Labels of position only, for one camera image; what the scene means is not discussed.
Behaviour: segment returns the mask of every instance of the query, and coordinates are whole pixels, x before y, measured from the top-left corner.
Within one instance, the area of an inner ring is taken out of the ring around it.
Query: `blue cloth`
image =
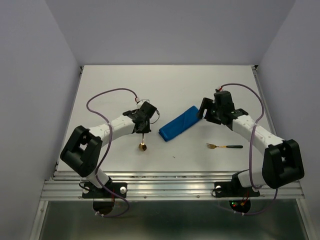
[[[198,108],[196,106],[190,107],[187,111],[182,113],[176,119],[159,129],[159,134],[166,142],[174,139],[179,134],[196,124],[200,119],[197,118]]]

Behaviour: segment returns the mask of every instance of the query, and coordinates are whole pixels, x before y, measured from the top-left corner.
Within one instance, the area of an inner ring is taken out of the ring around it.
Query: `gray wall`
[[[278,135],[300,144],[305,169],[301,184],[320,231],[319,12],[319,0],[295,3],[258,74]]]
[[[29,238],[54,170],[78,63],[44,0],[0,5],[0,239]]]
[[[257,64],[294,0],[46,0],[84,64]]]

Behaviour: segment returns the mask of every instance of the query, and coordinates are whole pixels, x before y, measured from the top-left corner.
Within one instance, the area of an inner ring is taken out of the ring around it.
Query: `metal frame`
[[[264,94],[261,90],[257,70],[254,66],[252,73],[255,78],[269,127],[276,134]],[[215,182],[229,181],[233,171],[224,172],[106,172],[114,182],[127,182],[128,201],[212,201],[221,200],[212,196]],[[39,207],[35,216],[30,240],[40,237],[49,201],[92,201],[83,199],[79,188],[81,178],[73,171],[55,171],[51,180],[45,181],[40,197]],[[267,186],[260,190],[257,200],[273,199],[275,191]],[[305,202],[305,196],[300,182],[296,181],[279,188],[277,199],[296,199],[303,220],[307,237],[317,239],[315,228]]]

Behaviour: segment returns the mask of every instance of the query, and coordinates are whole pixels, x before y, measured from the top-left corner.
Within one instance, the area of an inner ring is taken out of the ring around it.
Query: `gold fork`
[[[215,149],[215,148],[242,149],[244,146],[242,146],[242,145],[217,146],[217,145],[214,145],[214,144],[207,143],[206,147],[208,149]]]

